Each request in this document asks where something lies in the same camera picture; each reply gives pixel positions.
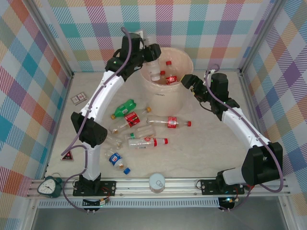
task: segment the clear plastic bottle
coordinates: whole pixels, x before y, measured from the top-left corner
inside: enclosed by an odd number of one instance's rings
[[[167,138],[141,138],[128,140],[128,146],[130,149],[147,149],[167,144]]]
[[[119,119],[116,123],[110,126],[111,133],[117,134],[124,129],[135,126],[137,123],[140,123],[140,121],[144,119],[146,117],[146,114],[148,114],[150,111],[151,108],[147,107],[146,109],[135,110],[134,112],[129,113],[128,115]]]
[[[152,81],[160,80],[160,64],[158,60],[146,62],[146,67]]]
[[[130,168],[127,167],[127,163],[124,159],[117,153],[115,149],[109,149],[105,152],[106,158],[113,164],[113,166],[119,170],[123,171],[126,175],[130,173]]]
[[[123,144],[122,139],[115,137],[114,135],[109,134],[109,133],[107,134],[106,142],[109,143],[110,145],[114,146],[117,149],[120,149],[122,147],[122,144]]]
[[[172,61],[167,61],[166,62],[166,85],[169,85],[173,82],[177,81],[177,71],[172,65]]]
[[[155,136],[155,130],[152,126],[144,126],[141,128],[138,128],[133,133],[126,134],[125,139],[140,139],[145,137],[154,137]]]
[[[147,124],[165,126],[167,128],[181,128],[183,126],[191,126],[190,121],[184,121],[175,116],[147,116]]]

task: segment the white bucket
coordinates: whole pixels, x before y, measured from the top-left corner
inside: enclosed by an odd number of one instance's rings
[[[152,113],[157,116],[176,115],[186,101],[187,89],[180,83],[185,74],[192,74],[193,62],[183,51],[175,48],[161,48],[159,57],[160,70],[166,68],[166,62],[171,60],[177,72],[179,82],[171,85],[160,85],[151,81],[146,65],[141,69],[142,85]]]

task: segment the green alarm clock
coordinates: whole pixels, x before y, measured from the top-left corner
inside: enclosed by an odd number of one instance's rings
[[[54,178],[53,176],[48,176],[46,179],[39,185],[37,188],[37,192],[41,195],[50,197],[50,198],[57,198],[61,194],[62,191],[62,179],[57,177]]]

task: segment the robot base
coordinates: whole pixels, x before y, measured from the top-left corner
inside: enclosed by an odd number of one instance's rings
[[[116,190],[116,181],[101,181],[101,175],[94,181],[85,179],[82,175],[79,177],[79,181],[76,181],[73,185],[73,196],[114,196]]]

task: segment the green plastic bottle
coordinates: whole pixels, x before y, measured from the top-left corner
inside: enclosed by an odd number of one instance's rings
[[[111,115],[111,118],[114,120],[117,117],[124,117],[127,113],[133,110],[135,106],[136,103],[134,103],[134,100],[129,99],[124,104],[117,107],[114,114]]]

